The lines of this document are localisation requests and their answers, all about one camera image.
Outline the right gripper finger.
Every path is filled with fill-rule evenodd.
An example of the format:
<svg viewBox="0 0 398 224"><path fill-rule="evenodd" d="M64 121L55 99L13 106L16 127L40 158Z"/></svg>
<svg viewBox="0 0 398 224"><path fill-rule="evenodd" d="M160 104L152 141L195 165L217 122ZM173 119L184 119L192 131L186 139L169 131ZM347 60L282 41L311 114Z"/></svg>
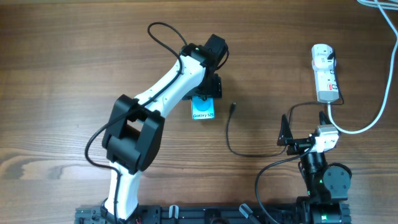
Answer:
<svg viewBox="0 0 398 224"><path fill-rule="evenodd" d="M329 120L328 116L323 111L319 112L319 120L320 120L320 125L331 124L331 121Z"/></svg>
<svg viewBox="0 0 398 224"><path fill-rule="evenodd" d="M281 126L279 137L277 140L278 146L289 146L294 144L293 135L290 130L289 122L285 114L281 117Z"/></svg>

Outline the turquoise screen smartphone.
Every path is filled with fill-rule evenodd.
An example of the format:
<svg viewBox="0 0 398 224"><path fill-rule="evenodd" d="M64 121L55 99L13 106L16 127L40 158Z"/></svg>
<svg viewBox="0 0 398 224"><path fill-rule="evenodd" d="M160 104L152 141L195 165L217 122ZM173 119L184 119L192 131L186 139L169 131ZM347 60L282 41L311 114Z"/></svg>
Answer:
<svg viewBox="0 0 398 224"><path fill-rule="evenodd" d="M215 118L215 107L214 100L207 98L202 100L199 96L192 98L192 119L214 119Z"/></svg>

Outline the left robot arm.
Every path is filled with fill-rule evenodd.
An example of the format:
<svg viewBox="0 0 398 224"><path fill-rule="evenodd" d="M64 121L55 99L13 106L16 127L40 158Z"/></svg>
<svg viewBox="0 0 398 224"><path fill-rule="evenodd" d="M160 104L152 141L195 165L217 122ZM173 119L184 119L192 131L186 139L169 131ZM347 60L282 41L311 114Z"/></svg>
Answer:
<svg viewBox="0 0 398 224"><path fill-rule="evenodd" d="M102 140L112 170L103 208L113 223L128 221L136 212L141 175L160 149L165 119L174 107L190 100L193 119L215 117L214 100L222 97L217 70L228 54L226 41L215 34L205 45L185 45L175 65L153 86L115 101Z"/></svg>

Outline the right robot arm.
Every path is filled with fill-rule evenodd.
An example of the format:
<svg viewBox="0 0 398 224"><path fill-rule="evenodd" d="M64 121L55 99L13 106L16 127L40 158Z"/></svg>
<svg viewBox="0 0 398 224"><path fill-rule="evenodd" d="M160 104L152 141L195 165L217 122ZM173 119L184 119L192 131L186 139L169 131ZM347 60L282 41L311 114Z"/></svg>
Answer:
<svg viewBox="0 0 398 224"><path fill-rule="evenodd" d="M325 153L334 149L339 131L323 112L320 124L307 138L295 139L286 115L282 115L278 146L286 146L289 156L299 156L299 171L305 182L306 197L298 197L293 223L351 223L348 190L352 171L341 163L327 163Z"/></svg>

